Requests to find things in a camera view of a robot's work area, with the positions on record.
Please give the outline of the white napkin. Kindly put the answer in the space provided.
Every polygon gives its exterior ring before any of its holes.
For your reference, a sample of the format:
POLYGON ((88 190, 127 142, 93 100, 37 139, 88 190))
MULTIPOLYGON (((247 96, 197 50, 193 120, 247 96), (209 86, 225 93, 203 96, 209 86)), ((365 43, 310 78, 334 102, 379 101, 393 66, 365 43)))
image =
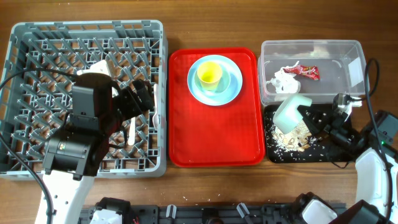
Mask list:
POLYGON ((276 93, 298 93, 300 91, 301 84, 295 79, 296 74, 285 71, 288 68, 294 68, 298 64, 299 61, 297 61, 293 66, 281 67, 279 71, 274 73, 274 78, 271 78, 270 81, 266 81, 266 85, 271 84, 275 88, 276 93))

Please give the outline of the mint green bowl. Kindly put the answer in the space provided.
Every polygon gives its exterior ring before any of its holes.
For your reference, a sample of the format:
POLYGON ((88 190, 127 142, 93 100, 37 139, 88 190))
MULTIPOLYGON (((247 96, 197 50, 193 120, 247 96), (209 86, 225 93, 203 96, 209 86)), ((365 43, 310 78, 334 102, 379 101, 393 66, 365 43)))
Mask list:
POLYGON ((290 95, 278 107, 272 121, 283 134, 288 134, 303 120, 298 107, 311 105, 312 99, 310 98, 299 94, 290 95))

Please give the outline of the red candy wrapper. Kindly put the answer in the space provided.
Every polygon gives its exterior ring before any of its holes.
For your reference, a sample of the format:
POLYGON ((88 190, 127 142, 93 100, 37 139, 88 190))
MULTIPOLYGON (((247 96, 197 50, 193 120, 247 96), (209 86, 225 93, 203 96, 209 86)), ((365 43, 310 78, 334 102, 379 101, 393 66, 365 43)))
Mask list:
POLYGON ((319 80, 320 72, 317 66, 304 66, 304 65, 295 65, 291 68, 284 68, 284 72, 293 73, 296 75, 301 75, 307 77, 311 80, 319 80))

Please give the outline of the rice and nut leftovers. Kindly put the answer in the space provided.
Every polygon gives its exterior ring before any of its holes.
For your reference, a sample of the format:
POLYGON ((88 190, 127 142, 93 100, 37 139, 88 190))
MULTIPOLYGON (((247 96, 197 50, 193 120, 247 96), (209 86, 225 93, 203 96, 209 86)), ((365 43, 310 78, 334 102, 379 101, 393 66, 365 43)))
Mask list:
POLYGON ((289 133, 283 134, 276 126, 271 126, 271 136, 267 137, 270 146, 274 152, 304 152, 317 138, 312 135, 303 120, 289 133))

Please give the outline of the white plastic fork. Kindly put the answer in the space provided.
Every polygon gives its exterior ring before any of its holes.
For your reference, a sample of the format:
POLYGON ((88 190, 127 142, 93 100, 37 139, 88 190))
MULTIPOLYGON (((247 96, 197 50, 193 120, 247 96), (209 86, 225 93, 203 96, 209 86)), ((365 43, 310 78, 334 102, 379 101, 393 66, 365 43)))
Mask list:
POLYGON ((155 84, 153 86, 153 92, 154 92, 154 115, 152 117, 152 123, 154 125, 154 129, 158 130, 158 125, 160 123, 159 121, 159 112, 158 112, 158 92, 159 92, 159 85, 155 84))

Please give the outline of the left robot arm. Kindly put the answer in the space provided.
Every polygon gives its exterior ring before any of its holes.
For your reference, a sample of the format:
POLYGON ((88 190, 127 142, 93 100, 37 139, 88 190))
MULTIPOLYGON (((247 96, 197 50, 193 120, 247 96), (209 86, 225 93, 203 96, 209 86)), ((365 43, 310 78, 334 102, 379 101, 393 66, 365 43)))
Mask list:
POLYGON ((100 164, 112 147, 109 138, 123 122, 155 106, 148 81, 121 88, 103 73, 78 75, 72 86, 69 122, 45 142, 42 180, 47 188, 36 223, 76 223, 100 164))

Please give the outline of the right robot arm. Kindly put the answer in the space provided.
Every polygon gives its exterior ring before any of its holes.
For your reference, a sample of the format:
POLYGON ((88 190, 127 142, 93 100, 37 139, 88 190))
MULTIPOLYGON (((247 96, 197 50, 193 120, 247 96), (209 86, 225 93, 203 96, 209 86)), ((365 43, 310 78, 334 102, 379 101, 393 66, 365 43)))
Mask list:
POLYGON ((297 111, 310 132, 328 141, 350 157, 357 171, 358 213, 382 223, 397 223, 397 150, 392 140, 397 134, 397 117, 387 111, 371 114, 370 122, 357 131, 347 120, 363 100, 339 93, 329 108, 298 105, 297 111))

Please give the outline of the white plastic spoon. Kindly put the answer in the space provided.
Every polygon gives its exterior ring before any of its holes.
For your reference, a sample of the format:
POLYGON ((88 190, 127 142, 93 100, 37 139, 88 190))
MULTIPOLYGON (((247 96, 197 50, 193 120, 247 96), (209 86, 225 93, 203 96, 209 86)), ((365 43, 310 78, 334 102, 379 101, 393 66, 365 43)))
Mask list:
POLYGON ((131 118, 129 125, 129 133, 127 139, 128 145, 133 146, 135 144, 135 140, 136 140, 136 118, 133 117, 131 118))

